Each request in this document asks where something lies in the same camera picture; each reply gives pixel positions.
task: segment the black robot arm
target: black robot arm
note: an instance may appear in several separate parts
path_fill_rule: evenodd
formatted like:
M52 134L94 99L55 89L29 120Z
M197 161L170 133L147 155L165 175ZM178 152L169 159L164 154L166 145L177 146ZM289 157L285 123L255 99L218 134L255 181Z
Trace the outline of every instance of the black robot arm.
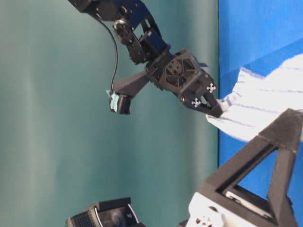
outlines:
M222 110L213 96L214 80L190 52L171 54L170 46L149 10L140 0L69 0L80 12L97 21L113 21L117 39L127 47L130 59L146 63L144 71L114 83L109 92L113 112L129 114L131 100L150 81L171 91L188 108L219 117ZM142 26L139 38L134 30Z

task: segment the blue fabric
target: blue fabric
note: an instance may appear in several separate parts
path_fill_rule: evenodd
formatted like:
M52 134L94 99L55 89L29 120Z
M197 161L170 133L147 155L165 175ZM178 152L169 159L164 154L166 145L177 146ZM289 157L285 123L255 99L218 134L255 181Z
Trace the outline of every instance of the blue fabric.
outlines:
M283 61L303 53L303 1L219 0L220 98L232 91L241 66L266 76ZM219 165L245 143L219 132ZM276 154L266 158L240 185L265 198ZM303 227L303 144L288 196Z

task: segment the black cable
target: black cable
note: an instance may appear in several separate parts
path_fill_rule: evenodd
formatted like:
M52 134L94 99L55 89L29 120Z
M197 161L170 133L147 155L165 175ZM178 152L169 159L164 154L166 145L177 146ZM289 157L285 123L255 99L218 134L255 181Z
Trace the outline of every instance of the black cable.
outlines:
M98 14L92 13L90 15L93 18L95 18L100 24L102 24L103 27L108 31L108 33L110 34L110 37L112 38L114 46L115 46L115 53L116 53L115 70L114 70L114 74L113 74L113 76L111 78L111 81L110 81L110 91L113 92L113 83L114 83L114 79L115 79L115 76L116 76L116 73L117 73L117 68L118 68L118 48L117 48L117 43L115 41L115 38L114 38L112 32L109 30L109 28L106 26L106 24L103 23L102 18Z

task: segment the teal backdrop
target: teal backdrop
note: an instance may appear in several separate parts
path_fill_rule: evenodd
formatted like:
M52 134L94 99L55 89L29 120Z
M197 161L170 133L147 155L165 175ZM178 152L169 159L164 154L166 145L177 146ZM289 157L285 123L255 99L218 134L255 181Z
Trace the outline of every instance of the teal backdrop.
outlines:
M217 1L144 3L172 52L190 50L217 80ZM143 69L118 49L117 79ZM189 216L217 168L217 130L153 84L130 116L111 113L113 67L105 29L67 0L1 1L1 226L63 227L92 203L125 196L148 227Z

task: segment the white cloth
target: white cloth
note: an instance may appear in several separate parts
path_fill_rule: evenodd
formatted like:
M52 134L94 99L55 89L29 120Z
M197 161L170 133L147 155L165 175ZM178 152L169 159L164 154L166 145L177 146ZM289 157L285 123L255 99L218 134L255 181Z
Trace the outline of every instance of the white cloth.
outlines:
M287 108L303 110L303 54L267 77L241 68L232 93L218 102L223 114L207 120L236 139L251 140Z

